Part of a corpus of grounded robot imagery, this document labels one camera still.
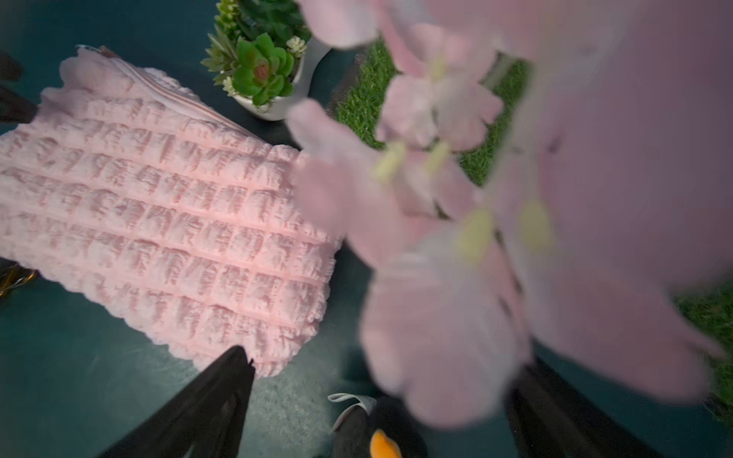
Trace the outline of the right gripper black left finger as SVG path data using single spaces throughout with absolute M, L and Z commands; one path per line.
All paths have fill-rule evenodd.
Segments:
M 102 457 L 236 457 L 256 370 L 234 345 Z

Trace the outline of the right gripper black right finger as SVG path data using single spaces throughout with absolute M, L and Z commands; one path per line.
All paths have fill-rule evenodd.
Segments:
M 542 360 L 522 368 L 504 399 L 520 457 L 659 457 Z

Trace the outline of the pink knitted bag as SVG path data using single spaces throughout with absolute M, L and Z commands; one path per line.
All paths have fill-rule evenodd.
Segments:
M 206 368 L 279 374 L 318 332 L 341 242 L 298 211 L 303 155 L 166 73 L 82 47 L 1 137 L 1 255 Z

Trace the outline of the penguin plush keychain decoration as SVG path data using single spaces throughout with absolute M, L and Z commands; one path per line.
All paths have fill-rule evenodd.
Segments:
M 331 457 L 428 457 L 428 447 L 403 404 L 391 397 L 328 395 L 349 405 L 335 420 Z

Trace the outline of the gold carabiner clip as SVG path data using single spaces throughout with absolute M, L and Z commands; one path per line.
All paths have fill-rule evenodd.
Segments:
M 37 277 L 36 270 L 25 268 L 17 263 L 12 264 L 1 273 L 0 297 L 7 297 L 11 290 L 28 284 Z

